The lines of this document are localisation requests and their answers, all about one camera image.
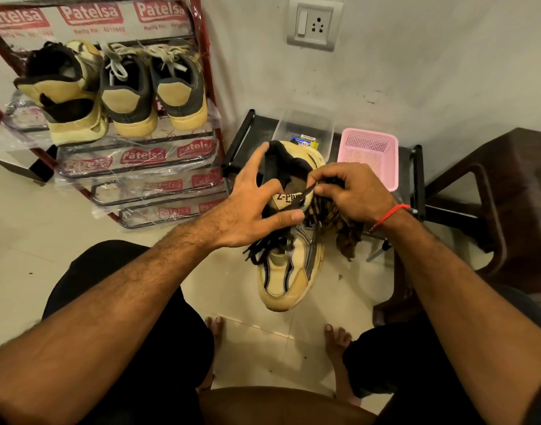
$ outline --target transparent box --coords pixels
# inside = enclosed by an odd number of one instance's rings
[[[300,138],[304,141],[315,141],[317,150],[325,162],[328,162],[334,128],[333,112],[309,106],[290,108],[281,116],[272,139],[284,142]]]

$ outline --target bare foot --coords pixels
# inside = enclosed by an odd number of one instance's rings
[[[205,379],[203,379],[202,384],[197,388],[198,392],[203,392],[211,389],[211,384],[213,383],[213,379],[215,378],[215,375],[213,374],[215,357],[217,356],[217,352],[219,351],[219,348],[221,347],[221,342],[223,341],[223,318],[221,316],[217,316],[215,320],[213,320],[208,316],[205,318],[204,322],[205,326],[210,328],[213,334],[214,355],[213,361],[211,362],[211,366],[209,368],[209,371],[207,372],[207,375],[205,376]]]
[[[333,371],[336,374],[336,398],[354,406],[360,406],[361,399],[353,394],[349,384],[349,374],[343,364],[343,352],[351,343],[351,334],[346,333],[344,328],[339,328],[336,335],[330,324],[325,326],[323,333],[325,335],[325,351],[328,353]]]

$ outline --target sneaker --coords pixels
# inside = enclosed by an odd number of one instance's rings
[[[150,73],[162,106],[177,130],[200,128],[207,121],[200,54],[185,40],[148,46]]]
[[[57,144],[93,142],[107,132],[107,115],[97,99],[103,59],[84,41],[46,42],[28,57],[15,87],[40,106]]]
[[[150,68],[143,49],[102,43],[101,100],[123,137],[146,137],[158,124]]]
[[[262,183],[276,178],[285,194],[272,197],[263,217],[293,210],[293,206],[306,214],[301,224],[274,231],[247,249],[247,259],[259,267],[261,300],[274,312],[285,312],[298,304],[323,263],[321,224],[311,209],[313,187],[305,190],[309,172],[322,165],[325,161],[316,149],[289,142],[271,141],[265,155]]]

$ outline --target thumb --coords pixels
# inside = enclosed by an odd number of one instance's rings
[[[339,195],[344,191],[343,188],[337,185],[332,184],[319,184],[316,185],[313,192],[321,197],[331,198],[334,201],[337,201]]]
[[[304,220],[302,210],[289,210],[279,212],[269,218],[261,219],[255,224],[255,230],[260,237],[265,237],[274,230],[290,227],[301,223]]]

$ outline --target black pants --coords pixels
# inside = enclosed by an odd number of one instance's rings
[[[54,287],[43,319],[147,249],[111,240],[86,250]],[[209,371],[213,348],[211,331],[178,288],[121,377],[81,423],[179,423],[184,417],[186,423],[201,421],[195,388]]]
[[[541,328],[541,307],[526,294],[494,289]],[[394,394],[375,424],[482,424],[425,313],[363,333],[343,357],[353,392]]]

